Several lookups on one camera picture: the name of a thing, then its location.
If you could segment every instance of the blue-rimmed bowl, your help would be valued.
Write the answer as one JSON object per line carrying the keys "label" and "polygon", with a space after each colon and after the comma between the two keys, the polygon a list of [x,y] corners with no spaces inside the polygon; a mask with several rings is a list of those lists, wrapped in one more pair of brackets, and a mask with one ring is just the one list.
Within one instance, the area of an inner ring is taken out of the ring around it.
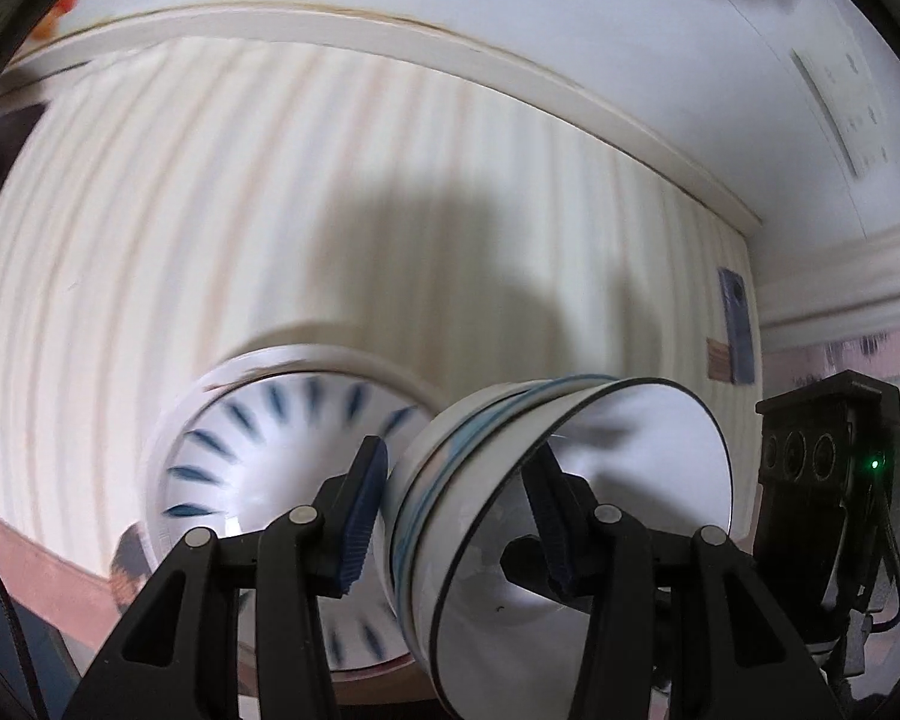
{"label": "blue-rimmed bowl", "polygon": [[[145,550],[156,566],[190,528],[219,536],[266,528],[346,473],[362,439],[386,441],[391,464],[439,411],[427,386],[385,361],[333,346],[280,346],[224,362],[161,420],[146,461]],[[338,677],[410,661],[372,554],[343,599],[319,599]],[[255,642],[253,593],[239,640]]]}
{"label": "blue-rimmed bowl", "polygon": [[381,573],[389,583],[404,640],[424,668],[425,648],[420,645],[410,611],[413,559],[427,518],[447,484],[482,442],[521,413],[562,395],[612,381],[612,376],[582,374],[490,386],[439,415],[394,468],[383,508],[386,566]]}
{"label": "blue-rimmed bowl", "polygon": [[696,396],[658,379],[584,384],[524,410],[498,404],[514,415],[443,480],[394,572],[405,638],[442,701],[468,720],[569,712],[586,615],[510,584],[500,568],[510,541],[536,534],[519,469],[543,442],[598,500],[650,528],[730,528],[727,447]]}

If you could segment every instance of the camera lens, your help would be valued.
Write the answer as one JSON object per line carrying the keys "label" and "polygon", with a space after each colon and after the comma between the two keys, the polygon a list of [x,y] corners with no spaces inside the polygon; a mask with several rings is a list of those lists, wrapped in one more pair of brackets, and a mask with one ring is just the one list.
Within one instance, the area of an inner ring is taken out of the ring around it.
{"label": "camera lens", "polygon": [[772,469],[776,465],[776,438],[768,436],[763,442],[763,466]]}
{"label": "camera lens", "polygon": [[837,450],[833,446],[833,439],[829,436],[821,436],[813,450],[813,473],[818,479],[826,479],[833,471],[833,461]]}
{"label": "camera lens", "polygon": [[806,443],[802,433],[791,433],[787,437],[787,445],[783,448],[783,470],[791,479],[796,479],[803,471],[806,458]]}

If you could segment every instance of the orange object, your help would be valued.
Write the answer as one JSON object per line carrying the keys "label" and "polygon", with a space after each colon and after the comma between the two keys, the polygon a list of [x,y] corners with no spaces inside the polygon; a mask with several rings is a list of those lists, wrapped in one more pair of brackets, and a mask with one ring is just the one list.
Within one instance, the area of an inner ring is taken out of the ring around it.
{"label": "orange object", "polygon": [[56,35],[60,17],[77,6],[77,0],[57,0],[37,25],[29,33],[31,40],[50,40]]}

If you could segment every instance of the white bowl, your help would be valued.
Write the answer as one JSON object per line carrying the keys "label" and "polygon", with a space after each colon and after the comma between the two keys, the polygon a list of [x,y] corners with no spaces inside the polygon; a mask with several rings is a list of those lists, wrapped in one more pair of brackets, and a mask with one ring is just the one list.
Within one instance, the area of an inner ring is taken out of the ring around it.
{"label": "white bowl", "polygon": [[500,569],[504,547],[536,533],[518,471],[554,432],[563,469],[586,478],[602,503],[674,533],[730,528],[727,447],[706,407],[678,385],[594,386],[506,423],[434,506],[413,551],[412,619],[401,620],[415,629],[442,701],[467,720],[569,712],[588,618],[510,584]]}
{"label": "white bowl", "polygon": [[444,488],[456,470],[467,461],[471,453],[501,425],[516,418],[526,410],[558,398],[569,392],[579,391],[614,381],[602,374],[566,376],[543,382],[525,382],[520,385],[501,385],[488,388],[464,399],[448,409],[452,412],[434,422],[432,429],[421,434],[401,461],[400,466],[411,466],[415,471],[402,505],[396,512],[388,509],[392,518],[386,522],[386,555],[389,559],[385,576],[391,582],[391,603],[403,630],[404,640],[415,659],[426,668],[426,648],[420,646],[410,612],[410,567],[413,564],[415,544],[434,504],[443,495]]}
{"label": "white bowl", "polygon": [[[384,437],[392,464],[438,408],[427,386],[349,349],[272,347],[224,362],[161,420],[149,446],[151,564],[194,526],[234,536],[310,503],[325,479],[346,473],[366,435]],[[242,651],[255,642],[253,595],[242,597]],[[372,555],[350,594],[319,603],[334,671],[376,676],[409,661]]]}

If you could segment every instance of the blue leaf pattern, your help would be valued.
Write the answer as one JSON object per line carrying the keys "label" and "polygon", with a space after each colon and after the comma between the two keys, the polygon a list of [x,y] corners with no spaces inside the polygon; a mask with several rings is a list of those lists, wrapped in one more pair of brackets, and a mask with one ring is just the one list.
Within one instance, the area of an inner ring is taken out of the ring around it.
{"label": "blue leaf pattern", "polygon": [[346,424],[352,425],[364,405],[367,403],[367,385],[363,382],[351,386],[350,396],[346,400]]}
{"label": "blue leaf pattern", "polygon": [[320,408],[323,406],[323,383],[319,376],[311,376],[307,379],[307,404],[310,407],[310,421],[319,419]]}
{"label": "blue leaf pattern", "polygon": [[336,628],[330,629],[329,641],[327,644],[329,645],[329,652],[327,653],[330,656],[330,659],[333,661],[333,668],[340,668],[343,665],[343,642],[340,640],[340,635],[337,633]]}
{"label": "blue leaf pattern", "polygon": [[384,422],[383,427],[380,428],[380,437],[383,440],[386,440],[391,433],[393,433],[400,425],[402,425],[407,418],[416,410],[415,406],[405,406],[402,409],[397,409],[390,416],[386,418],[386,422]]}
{"label": "blue leaf pattern", "polygon": [[206,517],[207,514],[217,514],[213,509],[207,509],[196,503],[178,503],[163,512],[167,517]]}
{"label": "blue leaf pattern", "polygon": [[228,461],[228,463],[236,461],[236,458],[233,456],[233,452],[230,451],[230,448],[209,430],[203,430],[199,428],[189,431],[187,435],[191,439],[195,440],[199,445],[202,445],[211,452],[220,455],[223,459]]}
{"label": "blue leaf pattern", "polygon": [[252,414],[244,406],[235,400],[231,400],[226,404],[226,411],[244,433],[255,440],[255,442],[260,442],[260,431],[257,430]]}
{"label": "blue leaf pattern", "polygon": [[362,632],[364,633],[364,641],[367,642],[367,648],[373,653],[373,656],[375,656],[377,661],[382,661],[385,655],[384,645],[383,642],[381,642],[379,635],[377,635],[377,632],[367,623],[364,623]]}
{"label": "blue leaf pattern", "polygon": [[287,421],[287,402],[284,399],[282,386],[268,384],[266,386],[266,402],[269,403],[269,408],[274,412],[278,422],[283,424]]}
{"label": "blue leaf pattern", "polygon": [[186,482],[202,482],[207,485],[216,485],[217,487],[223,486],[223,480],[199,466],[171,466],[167,469],[167,473]]}

